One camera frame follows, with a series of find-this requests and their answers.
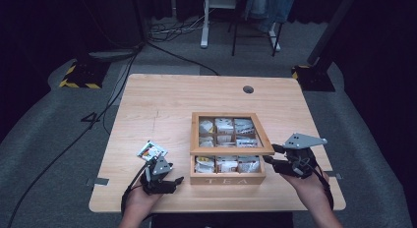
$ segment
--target gray floor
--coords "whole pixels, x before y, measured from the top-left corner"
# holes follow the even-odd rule
[[[265,39],[238,40],[231,57],[232,35],[228,24],[210,27],[208,49],[200,48],[201,31],[196,30],[156,45],[198,61],[223,76],[290,78],[294,65],[307,57],[326,29],[326,24],[286,24],[280,38],[281,51],[271,57]],[[102,89],[59,87],[72,60],[49,77],[52,90],[33,106],[0,145],[0,227],[6,227],[19,198],[36,176],[80,133],[88,123],[80,120],[101,112],[117,86],[127,60],[112,63]],[[143,66],[165,72],[196,71],[196,65],[146,46],[132,67]],[[213,72],[200,68],[200,75]],[[343,76],[335,65],[328,73],[336,92],[304,92],[339,181],[347,207],[336,215],[345,227],[412,227],[402,187],[382,157],[367,126],[343,91]],[[89,211],[91,188],[108,141],[103,125],[111,131],[118,105],[58,159],[31,188],[23,200],[13,227],[116,227],[118,213]],[[308,212],[294,212],[295,227],[313,227]]]

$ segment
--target black cable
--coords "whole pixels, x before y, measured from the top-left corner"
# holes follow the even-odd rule
[[[99,32],[103,35],[103,37],[111,44],[115,45],[116,47],[119,48],[124,48],[124,49],[129,49],[129,53],[128,54],[121,54],[121,55],[113,55],[110,57],[92,57],[91,58],[97,62],[116,62],[116,61],[121,61],[121,60],[125,60],[128,58],[131,58],[133,56],[135,56],[135,54],[142,48],[144,47],[145,43],[143,41],[140,41],[137,45],[134,46],[124,46],[119,44],[118,42],[113,41],[113,39],[111,39],[105,32],[104,30],[101,28],[101,26],[99,25],[97,19],[95,18],[94,14],[92,13],[91,9],[89,8],[86,0],[81,0],[83,2],[84,7],[87,9],[87,11],[89,12],[90,17],[92,18],[92,20],[94,21],[95,26],[98,28]]]
[[[176,23],[171,28],[166,28],[164,24],[157,24],[150,28],[148,40],[153,42],[171,41],[182,34],[189,34],[195,31],[196,29],[202,29],[203,27],[199,28],[199,25],[202,22],[203,21],[201,21],[201,19],[198,19],[194,22],[189,22],[187,24],[182,23],[180,27],[176,27],[176,25],[178,24]]]
[[[314,174],[316,174],[316,176],[319,178],[320,182],[322,183],[325,189],[325,195],[328,198],[328,204],[330,205],[331,210],[333,210],[334,208],[333,195],[331,193],[330,184],[328,183],[326,178],[323,176],[322,168],[319,166],[319,164],[317,164],[317,167],[320,169],[320,174],[319,174],[319,172],[315,168],[313,168],[310,164],[308,166],[313,170]]]
[[[125,82],[122,84],[122,86],[120,87],[120,89],[119,89],[119,92],[121,91],[121,89],[123,89],[123,87],[124,87],[124,84],[126,83],[126,80],[127,80],[127,78],[129,77],[129,73],[130,73],[130,67],[131,66],[129,66],[129,63],[130,63],[131,61],[129,61],[128,62],[128,65],[126,65],[126,68],[125,68],[125,71],[123,72],[123,74],[122,74],[122,76],[120,76],[120,78],[119,78],[119,80],[117,80],[117,82],[116,82],[116,85],[114,86],[114,88],[113,88],[113,90],[111,91],[111,95],[110,95],[110,98],[108,99],[108,101],[107,101],[107,103],[106,103],[106,107],[108,106],[108,105],[112,105],[112,104],[110,104],[110,100],[112,99],[112,97],[113,97],[113,93],[114,93],[114,90],[116,90],[116,87],[117,87],[117,85],[119,85],[119,83],[120,83],[120,81],[123,79],[123,77],[125,77]],[[107,111],[104,113],[104,115],[103,115],[103,121],[102,121],[102,124],[103,124],[103,128],[104,128],[104,130],[107,132],[107,134],[108,135],[110,135],[110,131],[108,131],[107,130],[107,128],[106,128],[106,126],[105,126],[105,116],[106,116],[106,113],[107,113]]]
[[[134,190],[135,188],[137,188],[137,187],[141,187],[141,186],[142,186],[142,184],[140,184],[139,186],[136,186],[136,187],[132,188],[132,187],[135,185],[135,183],[136,183],[136,181],[138,180],[138,178],[141,176],[141,173],[142,173],[142,172],[143,172],[143,171],[144,171],[147,167],[149,167],[149,162],[146,162],[146,163],[145,163],[145,165],[141,168],[141,170],[139,170],[139,172],[138,172],[138,173],[136,174],[136,176],[133,178],[133,180],[132,180],[131,184],[129,184],[128,188],[126,188],[125,193],[123,193],[123,196],[122,196],[122,202],[121,202],[121,204],[120,204],[120,210],[122,211],[122,217],[123,217],[123,216],[124,216],[124,214],[125,214],[126,202],[127,202],[127,200],[128,200],[129,193],[130,193],[132,190]]]
[[[136,187],[132,187],[131,191],[133,191],[134,189],[139,188],[139,187],[141,187],[141,186],[142,186],[142,185],[139,185],[139,186],[136,186]]]
[[[172,56],[174,56],[174,57],[176,57],[176,58],[178,58],[178,59],[181,59],[181,60],[184,60],[184,61],[187,61],[187,62],[193,63],[193,64],[197,64],[197,65],[202,66],[202,67],[204,67],[204,68],[207,68],[207,69],[209,69],[210,71],[212,71],[213,73],[215,73],[215,75],[216,75],[216,76],[220,76],[220,74],[219,74],[218,72],[216,72],[214,69],[209,68],[208,66],[206,66],[206,65],[204,65],[204,64],[201,64],[201,63],[199,63],[199,62],[196,62],[196,61],[193,61],[193,60],[190,60],[190,59],[184,58],[184,57],[182,57],[182,56],[180,56],[180,55],[177,55],[177,54],[171,53],[171,52],[169,52],[169,51],[167,51],[167,50],[165,50],[165,49],[163,49],[163,48],[160,48],[160,47],[158,47],[158,46],[156,46],[156,45],[154,45],[154,44],[152,44],[152,43],[150,43],[150,42],[148,42],[148,45],[149,45],[150,47],[154,48],[154,49],[160,50],[160,51],[162,51],[162,52],[164,52],[164,53],[167,53],[167,54],[169,54],[169,55],[172,55]]]
[[[139,54],[139,52],[137,52],[136,54],[135,54],[135,56],[134,57],[132,57],[132,59],[129,61],[129,70],[131,69],[131,67],[132,67],[132,64],[133,64],[133,62],[134,62],[134,60],[136,59],[136,57],[138,56],[138,54]],[[21,198],[19,199],[19,201],[18,201],[18,203],[16,204],[16,206],[15,206],[15,209],[13,210],[13,213],[12,213],[12,216],[10,217],[10,220],[9,220],[9,224],[8,224],[8,228],[10,228],[10,227],[12,227],[12,223],[13,223],[13,220],[14,220],[14,218],[15,218],[15,216],[16,216],[16,214],[17,214],[17,212],[18,212],[18,209],[19,209],[19,207],[20,207],[20,205],[21,205],[21,203],[22,203],[22,201],[25,199],[25,197],[26,197],[26,195],[28,194],[28,192],[31,190],[31,188],[36,184],[36,182],[45,174],[45,172],[62,156],[62,155],[64,155],[77,141],[79,141],[80,140],[80,138],[82,138],[83,137],[83,135],[89,130],[89,128],[90,127],[92,127],[92,125],[94,125],[94,123],[95,122],[97,122],[99,119],[100,119],[100,117],[107,111],[107,109],[114,103],[114,101],[116,100],[116,98],[117,98],[117,96],[119,96],[119,94],[122,92],[122,89],[123,88],[121,88],[120,90],[119,90],[119,92],[117,93],[117,95],[115,96],[115,98],[111,101],[111,103],[110,104],[108,104],[107,106],[106,106],[106,108],[98,115],[98,117],[97,118],[95,118],[95,119],[93,119],[92,121],[91,121],[91,123],[83,130],[83,132],[75,139],[75,140],[73,140],[61,153],[59,153],[58,154],[58,156],[56,156],[37,176],[36,176],[36,178],[30,183],[30,185],[29,185],[29,187],[26,189],[26,191],[24,192],[24,194],[21,196]]]

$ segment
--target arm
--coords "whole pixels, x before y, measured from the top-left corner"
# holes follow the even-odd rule
[[[125,214],[119,224],[119,228],[138,228],[141,222],[150,213],[152,207],[162,197],[162,194],[147,195],[138,181],[135,189],[129,193],[126,201]]]
[[[315,174],[306,179],[299,179],[282,174],[281,176],[294,187],[300,201],[310,211],[318,227],[342,227],[330,209],[323,185]],[[328,181],[328,175],[324,173],[324,176]]]

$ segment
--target dark curtain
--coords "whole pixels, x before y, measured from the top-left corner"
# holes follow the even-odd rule
[[[150,13],[157,19],[172,17],[171,0],[149,0],[152,6]]]
[[[288,22],[328,23],[342,0],[294,0]]]
[[[43,0],[0,0],[0,142],[72,56],[55,19]]]
[[[355,0],[320,55],[341,70],[346,93],[404,188],[414,226],[416,4],[417,0]]]
[[[184,22],[192,16],[202,16],[204,14],[205,0],[175,0],[177,7],[177,19]]]

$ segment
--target wooden table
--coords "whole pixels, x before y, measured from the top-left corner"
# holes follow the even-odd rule
[[[244,86],[251,86],[254,92],[244,92]],[[163,196],[153,212],[305,210],[294,189],[268,164],[261,185],[190,185],[192,112],[215,111],[256,113],[272,143],[284,143],[294,132],[326,137],[319,136],[301,88],[293,79],[131,75],[97,176],[109,183],[94,187],[89,208],[120,211],[126,187],[144,165],[136,153],[151,140],[169,151],[165,158],[174,164],[165,180],[185,177],[177,191]],[[324,147],[312,150],[322,168],[331,171]],[[337,180],[330,178],[330,185],[334,209],[344,209]]]

